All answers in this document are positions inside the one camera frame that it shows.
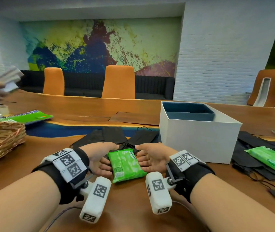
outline orange chair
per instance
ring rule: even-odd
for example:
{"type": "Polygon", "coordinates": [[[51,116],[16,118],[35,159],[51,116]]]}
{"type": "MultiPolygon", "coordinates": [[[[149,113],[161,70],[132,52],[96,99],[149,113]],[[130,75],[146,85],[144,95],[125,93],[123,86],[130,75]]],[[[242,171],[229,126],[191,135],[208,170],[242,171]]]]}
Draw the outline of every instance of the orange chair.
{"type": "Polygon", "coordinates": [[[107,66],[102,97],[135,99],[134,68],[118,65],[107,66]]]}
{"type": "Polygon", "coordinates": [[[43,94],[64,95],[64,77],[61,68],[46,67],[44,76],[43,94]]]}
{"type": "Polygon", "coordinates": [[[264,107],[275,107],[275,69],[264,69],[258,72],[252,94],[247,100],[247,105],[253,106],[258,98],[260,87],[264,78],[269,78],[269,92],[265,98],[264,107]]]}

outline white box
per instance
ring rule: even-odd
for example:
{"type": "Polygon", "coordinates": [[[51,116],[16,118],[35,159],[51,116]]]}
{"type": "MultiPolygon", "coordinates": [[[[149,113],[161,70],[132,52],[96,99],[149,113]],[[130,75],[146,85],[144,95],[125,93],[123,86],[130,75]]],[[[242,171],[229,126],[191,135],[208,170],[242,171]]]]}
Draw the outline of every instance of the white box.
{"type": "Polygon", "coordinates": [[[169,119],[163,103],[159,123],[163,144],[177,151],[187,150],[205,162],[230,163],[242,123],[206,104],[215,113],[213,121],[169,119]]]}

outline wooden conference table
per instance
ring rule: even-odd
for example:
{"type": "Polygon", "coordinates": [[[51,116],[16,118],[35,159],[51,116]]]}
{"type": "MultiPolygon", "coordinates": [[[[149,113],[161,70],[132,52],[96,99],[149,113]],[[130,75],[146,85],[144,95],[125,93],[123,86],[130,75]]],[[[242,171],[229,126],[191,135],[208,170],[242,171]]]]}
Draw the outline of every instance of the wooden conference table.
{"type": "MultiPolygon", "coordinates": [[[[144,115],[160,114],[159,100],[102,99],[87,97],[50,96],[18,90],[5,101],[13,114],[38,109],[54,116],[53,122],[67,125],[133,125],[110,122],[117,112],[144,115]]],[[[275,108],[210,104],[213,108],[243,123],[241,130],[252,134],[272,136],[275,129],[275,108]]],[[[43,157],[54,153],[80,139],[81,136],[63,138],[26,137],[20,145],[0,160],[0,189],[27,175],[43,157]]],[[[227,164],[209,164],[218,177],[275,213],[275,199],[267,189],[239,173],[227,164]]],[[[176,194],[174,199],[183,199],[176,194]]],[[[71,205],[82,206],[83,202],[71,205]]],[[[68,207],[60,205],[52,215],[68,207]]],[[[199,220],[179,204],[173,204],[170,212],[157,216],[151,211],[145,188],[145,179],[134,179],[112,184],[104,212],[98,223],[91,225],[80,221],[79,210],[72,209],[62,215],[50,228],[53,231],[205,231],[199,220]]]]}

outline blue bin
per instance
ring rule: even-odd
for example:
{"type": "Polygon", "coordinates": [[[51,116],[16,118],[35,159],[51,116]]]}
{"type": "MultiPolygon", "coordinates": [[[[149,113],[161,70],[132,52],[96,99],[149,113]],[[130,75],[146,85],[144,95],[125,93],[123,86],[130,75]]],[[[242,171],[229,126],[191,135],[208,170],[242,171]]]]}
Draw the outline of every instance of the blue bin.
{"type": "Polygon", "coordinates": [[[162,102],[169,119],[213,121],[215,113],[201,103],[162,102]]]}

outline green wet wipes pack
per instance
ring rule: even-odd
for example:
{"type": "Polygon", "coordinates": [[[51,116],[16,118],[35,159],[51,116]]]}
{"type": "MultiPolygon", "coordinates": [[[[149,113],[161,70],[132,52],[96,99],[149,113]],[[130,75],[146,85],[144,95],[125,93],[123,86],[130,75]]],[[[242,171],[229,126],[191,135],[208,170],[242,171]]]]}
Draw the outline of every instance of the green wet wipes pack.
{"type": "Polygon", "coordinates": [[[147,173],[141,169],[133,154],[133,149],[109,152],[107,155],[111,161],[114,172],[113,183],[147,175],[147,173]]]}
{"type": "Polygon", "coordinates": [[[265,146],[245,150],[255,159],[275,170],[275,151],[265,146]]]}

